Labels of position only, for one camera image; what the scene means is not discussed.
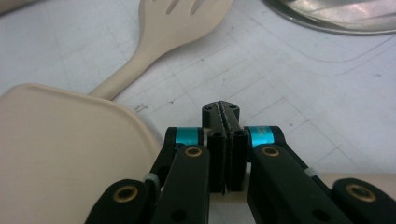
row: brass screw insert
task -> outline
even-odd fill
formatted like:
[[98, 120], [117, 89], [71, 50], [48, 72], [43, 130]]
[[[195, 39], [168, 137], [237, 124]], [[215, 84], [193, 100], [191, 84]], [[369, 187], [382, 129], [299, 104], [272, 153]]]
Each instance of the brass screw insert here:
[[352, 197], [359, 199], [363, 202], [372, 203], [376, 200], [375, 194], [372, 191], [360, 185], [356, 185], [356, 184], [347, 185], [346, 191]]
[[134, 185], [122, 186], [113, 195], [113, 200], [117, 203], [128, 203], [137, 196], [137, 187]]
[[262, 149], [262, 154], [265, 156], [276, 157], [279, 156], [279, 150], [274, 147], [264, 147]]
[[184, 151], [184, 153], [188, 157], [199, 157], [202, 155], [202, 150], [198, 147], [189, 147]]

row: beige spatula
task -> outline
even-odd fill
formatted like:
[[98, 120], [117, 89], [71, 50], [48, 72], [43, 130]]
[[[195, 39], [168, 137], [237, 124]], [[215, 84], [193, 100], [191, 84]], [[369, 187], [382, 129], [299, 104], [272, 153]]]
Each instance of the beige spatula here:
[[215, 28], [233, 0], [142, 0], [140, 40], [131, 60], [90, 95], [112, 100], [165, 52]]

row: slotted spatula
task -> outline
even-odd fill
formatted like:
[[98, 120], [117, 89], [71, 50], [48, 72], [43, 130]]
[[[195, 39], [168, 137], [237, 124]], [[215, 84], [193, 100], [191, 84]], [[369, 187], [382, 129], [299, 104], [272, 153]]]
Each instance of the slotted spatula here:
[[165, 52], [215, 28], [233, 0], [142, 0], [140, 39], [134, 56], [91, 96], [112, 100]]

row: plastic cutting board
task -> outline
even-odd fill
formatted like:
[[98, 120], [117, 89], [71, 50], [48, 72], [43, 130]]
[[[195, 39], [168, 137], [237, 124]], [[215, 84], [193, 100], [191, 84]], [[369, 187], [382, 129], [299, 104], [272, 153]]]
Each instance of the plastic cutting board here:
[[159, 149], [120, 105], [15, 87], [0, 98], [0, 223], [83, 223], [109, 185], [141, 180]]

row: table surface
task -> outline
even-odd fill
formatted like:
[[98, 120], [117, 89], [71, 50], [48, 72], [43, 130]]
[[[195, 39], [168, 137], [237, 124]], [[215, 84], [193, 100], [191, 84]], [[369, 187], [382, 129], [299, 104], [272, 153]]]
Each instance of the table surface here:
[[[28, 82], [90, 92], [134, 53], [138, 2], [44, 0], [1, 16], [0, 94]], [[163, 55], [115, 101], [159, 141], [228, 101], [241, 125], [279, 126], [319, 172], [396, 173], [395, 53], [395, 35], [321, 33], [234, 0], [215, 30]], [[233, 197], [214, 203], [210, 223], [253, 222], [247, 206], [228, 209], [241, 207]]]

